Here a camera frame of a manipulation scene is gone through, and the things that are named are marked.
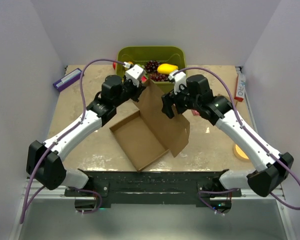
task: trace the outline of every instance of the open cardboard box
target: open cardboard box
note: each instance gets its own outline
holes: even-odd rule
[[[176,157],[189,142],[190,123],[177,114],[169,119],[161,112],[163,103],[161,89],[152,81],[146,81],[146,89],[139,102],[139,111],[110,127],[110,131],[124,153],[139,172],[158,160],[169,150]]]

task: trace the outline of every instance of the purple box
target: purple box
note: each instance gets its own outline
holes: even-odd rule
[[[80,79],[81,70],[79,68],[73,70],[69,74],[65,75],[63,78],[56,81],[53,86],[55,89],[58,90],[58,92],[61,92],[62,90],[69,87],[74,82],[78,81]]]

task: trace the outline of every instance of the beige table surface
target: beige table surface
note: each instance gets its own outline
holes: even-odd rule
[[[66,74],[84,65],[69,65]],[[229,65],[204,65],[203,67],[218,74],[225,81],[232,94],[236,84],[236,69]],[[95,94],[101,90],[102,82],[115,71],[111,65],[92,65],[83,78],[83,90],[88,105]],[[187,71],[188,76],[204,74],[213,94],[227,95],[217,79],[200,70]],[[251,119],[245,102],[238,102],[237,109],[251,126]],[[48,137],[53,137],[72,123],[83,110],[79,81],[60,93],[56,104]],[[137,111],[132,101],[117,108],[117,115],[106,126],[93,132],[83,140],[65,159],[67,168],[88,171],[135,171],[135,168],[110,133],[109,127]],[[193,116],[190,110],[184,113],[190,122],[188,145],[175,158],[169,152],[144,171],[221,171],[224,169],[242,170],[252,168],[250,162],[237,159],[233,153],[234,142],[217,127],[212,126],[200,116]]]

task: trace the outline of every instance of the cardboard flap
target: cardboard flap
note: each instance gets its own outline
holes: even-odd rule
[[[142,92],[139,102],[134,104],[139,108],[144,122],[151,129],[162,145],[170,149],[173,157],[176,157],[189,142],[190,123],[182,115],[176,114],[169,119],[161,112],[163,103],[161,89],[148,80],[146,89]]]

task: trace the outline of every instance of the green plastic container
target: green plastic container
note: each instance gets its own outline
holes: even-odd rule
[[[133,64],[145,65],[148,61],[159,61],[164,64],[178,66],[178,69],[186,67],[184,52],[175,46],[127,46],[118,53],[117,60],[121,62],[132,62]],[[116,74],[123,77],[125,68],[117,64]],[[170,92],[174,88],[171,82],[154,82],[164,93]]]

